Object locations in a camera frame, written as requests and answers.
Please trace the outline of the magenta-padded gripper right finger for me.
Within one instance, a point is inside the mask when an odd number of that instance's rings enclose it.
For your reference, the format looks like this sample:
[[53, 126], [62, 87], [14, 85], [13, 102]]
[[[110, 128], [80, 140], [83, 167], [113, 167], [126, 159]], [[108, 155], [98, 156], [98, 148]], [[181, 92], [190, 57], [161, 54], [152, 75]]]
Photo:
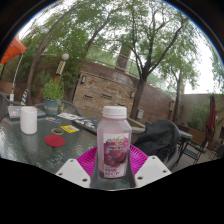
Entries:
[[171, 174], [157, 156], [147, 156], [133, 145], [130, 146], [129, 161], [131, 184], [136, 188], [146, 186]]

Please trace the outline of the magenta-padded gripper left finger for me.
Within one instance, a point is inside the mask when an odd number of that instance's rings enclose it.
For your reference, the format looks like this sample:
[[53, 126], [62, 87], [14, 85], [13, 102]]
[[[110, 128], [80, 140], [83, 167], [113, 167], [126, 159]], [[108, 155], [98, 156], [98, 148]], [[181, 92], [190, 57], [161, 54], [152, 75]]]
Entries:
[[68, 159], [56, 175], [81, 187], [89, 188], [95, 168], [96, 155], [97, 148], [94, 147], [78, 159]]

